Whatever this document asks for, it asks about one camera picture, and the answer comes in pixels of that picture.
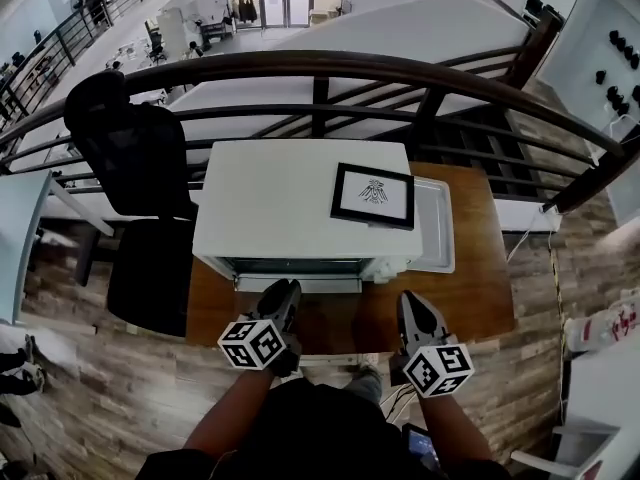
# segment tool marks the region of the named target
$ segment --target chair seat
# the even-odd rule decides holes
[[[111,273],[109,311],[145,329],[185,336],[193,232],[190,221],[129,223]]]

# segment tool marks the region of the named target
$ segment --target phone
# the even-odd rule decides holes
[[[427,430],[405,423],[402,426],[402,438],[411,455],[417,457],[430,471],[440,471],[440,461]]]

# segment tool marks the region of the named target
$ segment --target wood-look flooring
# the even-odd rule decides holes
[[[545,87],[534,84],[528,90],[558,106]],[[515,119],[526,134],[585,152],[575,137],[525,116]],[[564,158],[530,151],[536,159],[572,168]],[[637,248],[615,242],[617,237],[610,235],[614,229],[608,199],[600,194],[565,216],[560,232],[551,237],[567,315],[605,308],[621,289],[640,284]],[[58,231],[74,237],[77,230]],[[505,249],[510,250],[519,236],[504,239]],[[543,453],[558,412],[561,324],[547,241],[548,235],[530,236],[513,257],[509,276],[516,329],[470,345],[477,373],[457,396],[503,463],[508,463],[513,449]],[[1,427],[0,450],[26,461],[35,451],[38,467],[58,478],[133,478],[147,454],[182,445],[237,373],[216,350],[146,331],[127,333],[123,322],[104,309],[109,265],[94,264],[88,286],[76,286],[75,253],[65,245],[36,249],[24,309],[96,324],[99,332],[87,337],[28,330],[36,336],[49,385],[43,394],[3,397],[22,421],[24,432]],[[24,332],[1,326],[1,350],[19,346]],[[307,369],[305,375],[334,386],[349,379],[336,367]],[[387,389],[385,396],[391,393]],[[391,417],[399,414],[398,425],[421,424],[415,400],[403,408],[409,398]]]

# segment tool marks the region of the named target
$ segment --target wooden table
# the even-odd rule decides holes
[[[364,283],[362,294],[303,295],[295,324],[305,354],[396,350],[396,299],[403,290],[432,302],[460,341],[482,340],[514,328],[504,243],[486,176],[476,169],[416,162],[411,172],[449,184],[455,272],[405,272],[387,284]],[[194,258],[187,341],[216,346],[227,324],[258,296],[235,292],[231,281]]]

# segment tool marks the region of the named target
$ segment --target framed drawing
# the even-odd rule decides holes
[[[414,227],[413,176],[351,164],[338,164],[331,217]]]

